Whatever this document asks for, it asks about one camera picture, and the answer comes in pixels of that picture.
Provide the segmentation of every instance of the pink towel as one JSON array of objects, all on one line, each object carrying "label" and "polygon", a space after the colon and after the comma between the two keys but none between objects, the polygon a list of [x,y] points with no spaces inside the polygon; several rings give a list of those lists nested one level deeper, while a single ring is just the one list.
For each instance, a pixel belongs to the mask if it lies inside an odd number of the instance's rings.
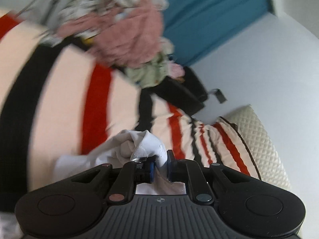
[{"label": "pink towel", "polygon": [[121,11],[122,8],[114,7],[101,17],[90,13],[67,22],[58,29],[57,34],[66,37],[88,29],[101,30],[94,37],[94,45],[89,52],[109,65],[139,68],[161,50],[162,14],[151,0],[140,0],[138,7],[126,18],[115,22],[114,16]]}]

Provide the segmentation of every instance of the pile of clothes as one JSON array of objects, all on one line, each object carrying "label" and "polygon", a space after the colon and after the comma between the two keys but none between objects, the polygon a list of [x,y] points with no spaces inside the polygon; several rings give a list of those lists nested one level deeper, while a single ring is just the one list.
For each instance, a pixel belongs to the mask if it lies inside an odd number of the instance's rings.
[{"label": "pile of clothes", "polygon": [[167,0],[72,0],[59,14],[57,35],[81,37],[98,61],[123,68],[142,88],[166,76],[182,82],[183,67],[169,60],[174,46],[162,37],[161,11],[168,6]]}]

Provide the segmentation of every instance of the screw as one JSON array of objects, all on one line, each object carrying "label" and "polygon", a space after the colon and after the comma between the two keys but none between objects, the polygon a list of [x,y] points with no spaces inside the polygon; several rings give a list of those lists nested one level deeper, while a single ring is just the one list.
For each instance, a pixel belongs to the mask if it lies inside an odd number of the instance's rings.
[{"label": "screw", "polygon": [[119,202],[119,201],[122,201],[125,199],[124,195],[122,194],[112,194],[108,197],[108,199],[110,201],[113,201],[113,202]]},{"label": "screw", "polygon": [[208,201],[211,201],[212,200],[212,196],[211,195],[208,195],[208,194],[198,194],[196,196],[196,199],[200,202],[208,202]]}]

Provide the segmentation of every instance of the ribbed gray panel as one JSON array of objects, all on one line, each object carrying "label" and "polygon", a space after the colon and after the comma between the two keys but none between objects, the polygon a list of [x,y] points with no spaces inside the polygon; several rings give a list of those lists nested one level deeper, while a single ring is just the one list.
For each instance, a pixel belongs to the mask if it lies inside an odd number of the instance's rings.
[{"label": "ribbed gray panel", "polygon": [[251,239],[226,226],[212,207],[196,205],[187,195],[135,195],[129,204],[110,207],[93,229],[73,237],[73,239],[195,238]]}]

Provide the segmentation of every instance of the black stripe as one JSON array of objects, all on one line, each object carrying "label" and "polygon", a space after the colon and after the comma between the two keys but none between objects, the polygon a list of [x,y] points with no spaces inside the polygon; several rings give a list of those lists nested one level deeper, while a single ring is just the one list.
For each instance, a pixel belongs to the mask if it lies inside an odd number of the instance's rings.
[{"label": "black stripe", "polygon": [[[27,157],[34,113],[56,58],[70,42],[65,39],[54,48],[39,45],[8,94],[0,115],[1,193],[23,195],[27,192]],[[14,211],[12,200],[4,194],[0,200],[0,211],[4,208]]]},{"label": "black stripe", "polygon": [[216,150],[216,147],[215,147],[215,145],[214,145],[214,143],[213,143],[213,141],[212,141],[212,138],[211,138],[211,135],[210,135],[209,131],[210,131],[210,130],[208,130],[209,142],[210,142],[211,148],[212,148],[212,150],[213,150],[213,152],[214,152],[214,154],[215,154],[215,156],[216,156],[216,162],[217,162],[218,164],[223,164],[223,162],[222,162],[222,160],[221,160],[221,156],[218,154],[218,152],[217,152],[217,150]]},{"label": "black stripe", "polygon": [[153,125],[152,108],[153,101],[151,94],[147,89],[142,89],[138,106],[139,119],[138,125],[135,128],[136,131],[151,131]]},{"label": "black stripe", "polygon": [[246,142],[244,141],[244,139],[242,138],[242,136],[240,135],[240,133],[238,132],[238,130],[236,130],[236,128],[234,128],[234,126],[233,126],[227,119],[225,119],[225,118],[223,118],[223,117],[220,117],[220,118],[221,118],[222,120],[224,120],[227,124],[229,124],[229,125],[236,131],[237,135],[240,137],[240,139],[241,139],[242,143],[245,145],[245,148],[246,148],[246,150],[247,150],[247,152],[248,152],[248,154],[249,154],[249,157],[250,157],[250,159],[251,159],[251,161],[252,161],[252,163],[253,163],[253,165],[254,165],[254,167],[255,167],[255,169],[256,169],[256,172],[257,172],[257,174],[258,174],[258,178],[261,180],[261,176],[260,176],[259,170],[258,170],[258,168],[257,168],[257,165],[256,165],[256,163],[255,163],[255,160],[254,160],[254,158],[253,158],[253,156],[252,156],[252,154],[251,154],[251,152],[250,152],[250,150],[249,150],[249,148],[248,148]]},{"label": "black stripe", "polygon": [[190,133],[190,135],[193,138],[192,148],[193,148],[193,154],[194,154],[194,161],[196,161],[200,167],[204,167],[202,163],[202,157],[200,156],[198,152],[198,148],[196,146],[196,138],[195,138],[196,125],[195,125],[195,120],[193,118],[191,118],[191,124],[192,124],[192,132]]}]

